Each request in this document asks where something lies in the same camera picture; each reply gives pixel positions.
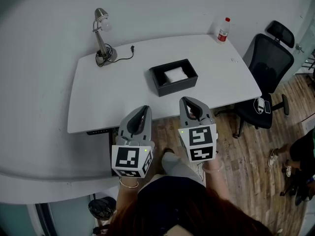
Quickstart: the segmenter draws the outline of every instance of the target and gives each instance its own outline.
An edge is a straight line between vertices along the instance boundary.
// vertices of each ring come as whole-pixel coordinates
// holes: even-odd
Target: chair armrest
[[[278,103],[277,105],[272,107],[272,111],[275,111],[279,108],[283,108],[284,114],[288,116],[290,114],[290,107],[287,97],[283,94],[282,95],[282,102]]]

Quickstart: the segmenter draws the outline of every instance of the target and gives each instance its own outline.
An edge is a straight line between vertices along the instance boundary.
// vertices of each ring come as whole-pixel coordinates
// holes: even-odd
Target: bottle label
[[[226,41],[227,34],[228,34],[227,31],[222,31],[222,30],[220,30],[220,33],[219,33],[219,35],[218,35],[218,40],[220,40],[221,42],[225,42],[225,41]]]

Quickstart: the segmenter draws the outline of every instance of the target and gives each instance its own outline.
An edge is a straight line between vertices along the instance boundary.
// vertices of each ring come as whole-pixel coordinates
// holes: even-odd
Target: lamp base
[[[111,62],[114,62],[117,59],[117,52],[116,52],[115,48],[112,48],[112,52],[113,52],[113,54],[108,60]],[[103,64],[104,58],[102,56],[96,56],[96,62],[98,64],[103,64],[102,66],[110,64],[111,62],[109,62],[108,60],[106,60],[106,62]]]

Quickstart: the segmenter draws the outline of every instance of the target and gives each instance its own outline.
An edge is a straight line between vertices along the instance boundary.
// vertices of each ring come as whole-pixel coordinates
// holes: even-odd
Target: white desk
[[[232,44],[218,44],[210,35],[189,35],[141,41],[115,48],[121,60],[98,67],[95,54],[79,59],[74,77],[68,133],[119,126],[135,108],[149,105],[153,119],[179,114],[179,100],[194,97],[216,108],[261,96],[252,74]],[[198,74],[196,86],[158,97],[149,69],[188,59]]]

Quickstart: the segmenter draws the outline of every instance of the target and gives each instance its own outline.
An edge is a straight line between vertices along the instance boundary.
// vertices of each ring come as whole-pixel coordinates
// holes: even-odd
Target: chair headrest
[[[294,47],[294,35],[293,33],[285,27],[283,24],[278,21],[272,21],[267,32],[277,38],[279,41],[282,41],[288,47]]]

